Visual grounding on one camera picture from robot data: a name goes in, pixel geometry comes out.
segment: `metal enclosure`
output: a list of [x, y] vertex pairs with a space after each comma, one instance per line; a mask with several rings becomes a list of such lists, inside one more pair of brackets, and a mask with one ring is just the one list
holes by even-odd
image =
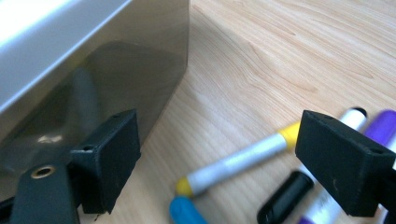
[[186, 70], [188, 35], [188, 0], [86, 0], [0, 42], [0, 201], [112, 114], [136, 108], [143, 142]]

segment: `wood grain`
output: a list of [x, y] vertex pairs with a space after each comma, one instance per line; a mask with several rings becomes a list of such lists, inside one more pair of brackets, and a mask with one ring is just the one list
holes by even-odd
[[[171, 223], [180, 177], [291, 124], [304, 109], [338, 117], [359, 105], [371, 118], [396, 109], [395, 40], [394, 1], [191, 0], [188, 71], [112, 215], [96, 223]], [[256, 223], [299, 164], [292, 153], [278, 155], [194, 203], [209, 223]], [[370, 221], [343, 214], [337, 223]]]

